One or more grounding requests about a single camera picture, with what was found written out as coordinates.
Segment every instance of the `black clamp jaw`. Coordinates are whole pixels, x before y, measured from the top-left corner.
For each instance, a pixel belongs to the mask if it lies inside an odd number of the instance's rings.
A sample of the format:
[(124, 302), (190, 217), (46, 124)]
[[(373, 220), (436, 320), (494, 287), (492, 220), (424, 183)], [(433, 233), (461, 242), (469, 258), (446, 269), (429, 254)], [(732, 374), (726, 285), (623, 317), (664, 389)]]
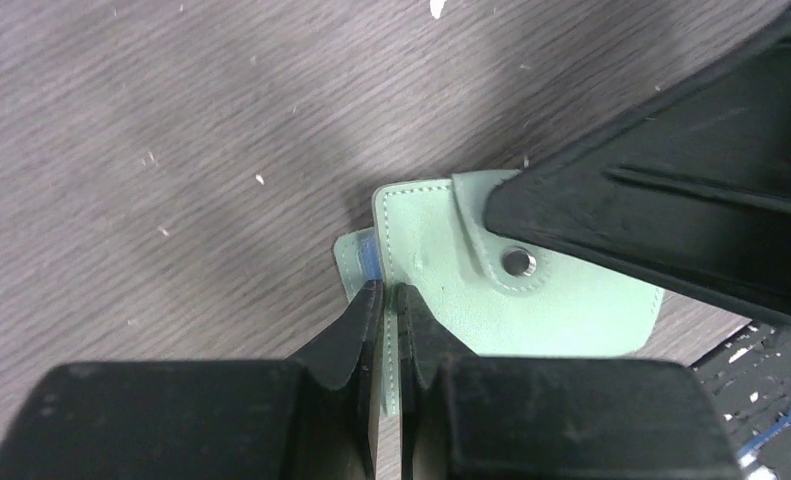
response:
[[(51, 371), (0, 447), (5, 479), (373, 479), (383, 285), (285, 360)], [(692, 373), (643, 360), (480, 358), (398, 286), (402, 478), (737, 480)]]
[(484, 224), (791, 329), (791, 5), (495, 189)]

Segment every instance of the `stitching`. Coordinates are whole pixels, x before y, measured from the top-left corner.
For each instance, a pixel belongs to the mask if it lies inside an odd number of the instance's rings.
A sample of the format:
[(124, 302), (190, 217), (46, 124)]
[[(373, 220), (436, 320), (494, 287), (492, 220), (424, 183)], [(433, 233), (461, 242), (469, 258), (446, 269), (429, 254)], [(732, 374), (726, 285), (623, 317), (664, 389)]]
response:
[(651, 314), (656, 315), (657, 310), (660, 309), (660, 302), (663, 300), (663, 289), (660, 287), (656, 287), (657, 290), (654, 291), (654, 298), (651, 299)]
[(492, 267), (492, 261), (489, 259), (489, 250), (486, 248), (486, 245), (483, 243), (483, 240), (480, 239), (480, 232), (478, 232), (478, 234), (475, 235), (475, 243), (477, 243), (478, 246), (480, 246), (480, 250), (483, 253), (483, 257), (485, 261), (484, 263), (486, 263), (486, 265), (489, 267), (489, 276), (492, 277), (492, 280), (495, 282), (496, 285), (499, 285), (501, 286), (501, 288), (505, 290), (509, 290), (511, 292), (531, 292), (545, 285), (546, 279), (543, 275), (539, 276), (536, 283), (534, 283), (533, 285), (529, 285), (527, 287), (511, 287), (509, 285), (505, 285), (498, 277), (498, 275), (495, 273), (495, 269)]
[[(386, 207), (386, 199), (394, 195), (405, 195), (408, 193), (426, 193), (426, 192), (435, 192), (441, 190), (451, 190), (450, 185), (444, 185), (440, 187), (419, 187), (419, 188), (411, 188), (408, 190), (398, 190), (395, 192), (386, 192), (383, 194), (383, 200), (381, 202), (383, 206), (383, 231), (385, 232), (386, 237), (386, 258), (389, 261), (389, 271), (395, 272), (395, 264), (392, 261), (392, 244), (389, 238), (389, 210)], [(390, 412), (395, 411), (395, 359), (392, 349), (392, 313), (387, 309), (386, 318), (385, 318), (385, 325), (384, 329), (386, 331), (386, 351), (387, 351), (387, 363), (389, 364), (389, 392), (390, 392), (390, 402), (389, 402), (389, 410)]]
[(357, 293), (354, 292), (351, 283), (351, 277), (352, 277), (351, 264), (348, 263), (348, 261), (345, 258), (345, 252), (348, 251), (348, 246), (351, 244), (352, 243), (349, 243), (347, 245), (342, 245), (342, 248), (340, 249), (339, 252), (339, 256), (342, 257), (342, 265), (345, 265), (345, 278), (348, 280), (347, 282), (345, 282), (345, 288), (348, 289), (348, 303), (351, 303), (354, 300), (354, 297), (357, 295)]

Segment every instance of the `metal snap fastener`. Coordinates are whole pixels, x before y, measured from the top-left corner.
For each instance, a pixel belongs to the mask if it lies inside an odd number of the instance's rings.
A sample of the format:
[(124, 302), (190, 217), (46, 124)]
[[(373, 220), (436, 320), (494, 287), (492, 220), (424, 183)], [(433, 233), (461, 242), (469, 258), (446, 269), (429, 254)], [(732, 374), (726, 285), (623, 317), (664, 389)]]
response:
[(501, 257), (504, 271), (514, 277), (529, 277), (536, 272), (536, 258), (527, 250), (513, 247)]

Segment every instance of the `gray wooden surface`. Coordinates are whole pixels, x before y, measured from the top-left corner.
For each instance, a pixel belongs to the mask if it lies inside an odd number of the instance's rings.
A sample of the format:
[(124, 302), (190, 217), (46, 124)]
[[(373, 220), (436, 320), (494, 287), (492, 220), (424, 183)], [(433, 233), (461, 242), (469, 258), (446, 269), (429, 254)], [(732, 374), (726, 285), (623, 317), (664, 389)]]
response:
[[(59, 362), (290, 353), (375, 187), (539, 161), (782, 3), (0, 0), (0, 436)], [(680, 361), (743, 321), (661, 317)]]

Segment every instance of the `mint green leather case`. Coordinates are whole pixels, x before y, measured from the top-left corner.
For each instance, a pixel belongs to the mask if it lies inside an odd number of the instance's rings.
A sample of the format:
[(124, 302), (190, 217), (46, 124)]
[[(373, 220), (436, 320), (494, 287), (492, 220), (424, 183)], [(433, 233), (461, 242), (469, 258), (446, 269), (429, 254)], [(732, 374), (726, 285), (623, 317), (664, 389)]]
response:
[[(388, 185), (373, 199), (375, 229), (334, 247), (348, 298), (364, 282), (357, 242), (376, 235), (387, 288), (415, 285), (434, 316), (479, 355), (610, 357), (645, 344), (663, 290), (567, 255), (515, 242), (482, 226), (492, 188), (517, 171)], [(509, 275), (501, 256), (521, 247), (536, 258), (530, 277)], [(398, 412), (397, 318), (383, 326), (383, 409)]]

